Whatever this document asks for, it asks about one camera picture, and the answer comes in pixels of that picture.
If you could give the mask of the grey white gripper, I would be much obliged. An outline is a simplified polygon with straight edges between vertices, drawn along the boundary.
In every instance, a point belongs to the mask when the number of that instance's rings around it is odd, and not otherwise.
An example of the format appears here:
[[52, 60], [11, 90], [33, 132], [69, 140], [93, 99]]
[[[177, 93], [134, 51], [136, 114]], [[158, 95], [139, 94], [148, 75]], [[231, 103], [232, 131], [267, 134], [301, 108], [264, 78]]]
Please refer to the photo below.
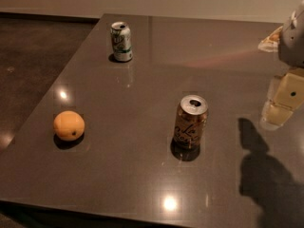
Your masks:
[[270, 83], [261, 113], [261, 126], [277, 130], [304, 104], [304, 1], [288, 20], [264, 38], [257, 46], [264, 52], [277, 53], [279, 60], [292, 68]]

